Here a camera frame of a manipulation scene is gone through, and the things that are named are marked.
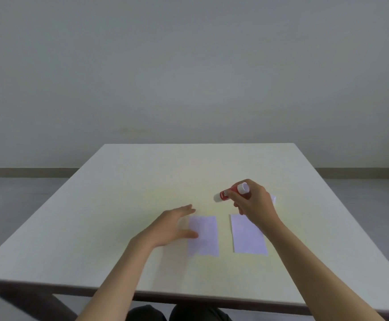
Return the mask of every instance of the white table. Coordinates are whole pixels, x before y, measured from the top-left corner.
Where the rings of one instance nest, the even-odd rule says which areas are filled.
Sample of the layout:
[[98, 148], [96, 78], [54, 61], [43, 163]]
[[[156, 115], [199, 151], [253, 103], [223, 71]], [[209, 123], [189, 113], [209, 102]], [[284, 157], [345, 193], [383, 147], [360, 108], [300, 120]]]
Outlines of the white table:
[[74, 319], [47, 294], [93, 295], [135, 234], [163, 210], [192, 203], [196, 214], [217, 216], [219, 257], [188, 258], [186, 240], [155, 249], [136, 299], [308, 314], [268, 240], [268, 257], [233, 252], [237, 211], [213, 195], [245, 178], [276, 195], [283, 222], [389, 313], [389, 262], [294, 144], [104, 145], [1, 245], [0, 296], [31, 315], [15, 295]]

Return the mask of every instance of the left hand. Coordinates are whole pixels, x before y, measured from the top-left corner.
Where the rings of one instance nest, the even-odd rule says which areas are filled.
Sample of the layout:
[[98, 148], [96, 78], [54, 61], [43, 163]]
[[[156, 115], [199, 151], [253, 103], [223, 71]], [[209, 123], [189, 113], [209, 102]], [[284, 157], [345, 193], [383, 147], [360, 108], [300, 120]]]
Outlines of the left hand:
[[178, 220], [181, 217], [192, 214], [195, 211], [192, 208], [192, 204], [165, 210], [140, 235], [143, 234], [153, 247], [165, 246], [181, 238], [195, 239], [199, 236], [197, 232], [177, 228]]

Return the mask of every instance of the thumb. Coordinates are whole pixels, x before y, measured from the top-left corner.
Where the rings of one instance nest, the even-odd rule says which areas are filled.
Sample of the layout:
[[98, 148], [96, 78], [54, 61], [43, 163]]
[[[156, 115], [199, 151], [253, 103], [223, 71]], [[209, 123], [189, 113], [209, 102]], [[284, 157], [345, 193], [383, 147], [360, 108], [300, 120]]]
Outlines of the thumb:
[[245, 207], [245, 204], [248, 201], [247, 199], [243, 198], [240, 194], [237, 194], [232, 190], [229, 190], [227, 193], [229, 198], [233, 200], [236, 204], [238, 204], [238, 206], [240, 206], [241, 208]]
[[177, 236], [179, 239], [186, 238], [186, 239], [196, 239], [199, 235], [197, 232], [193, 230], [178, 230]]

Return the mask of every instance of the wall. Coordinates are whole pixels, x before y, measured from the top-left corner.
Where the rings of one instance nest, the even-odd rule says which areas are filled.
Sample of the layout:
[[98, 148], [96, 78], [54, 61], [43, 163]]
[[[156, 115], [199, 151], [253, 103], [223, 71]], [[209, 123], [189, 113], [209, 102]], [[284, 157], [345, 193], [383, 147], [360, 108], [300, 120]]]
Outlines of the wall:
[[0, 0], [0, 167], [149, 142], [389, 167], [389, 0]]

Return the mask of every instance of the glue stick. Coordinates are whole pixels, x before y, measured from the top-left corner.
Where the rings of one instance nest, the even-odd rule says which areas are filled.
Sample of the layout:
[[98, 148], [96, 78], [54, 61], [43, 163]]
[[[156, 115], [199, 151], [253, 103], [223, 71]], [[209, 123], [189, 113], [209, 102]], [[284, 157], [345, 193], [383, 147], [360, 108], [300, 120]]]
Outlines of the glue stick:
[[215, 202], [222, 202], [223, 200], [229, 199], [228, 191], [234, 191], [235, 193], [240, 194], [242, 197], [249, 199], [251, 197], [251, 193], [249, 192], [249, 186], [246, 182], [240, 183], [239, 185], [235, 185], [229, 189], [223, 190], [220, 193], [214, 196]]

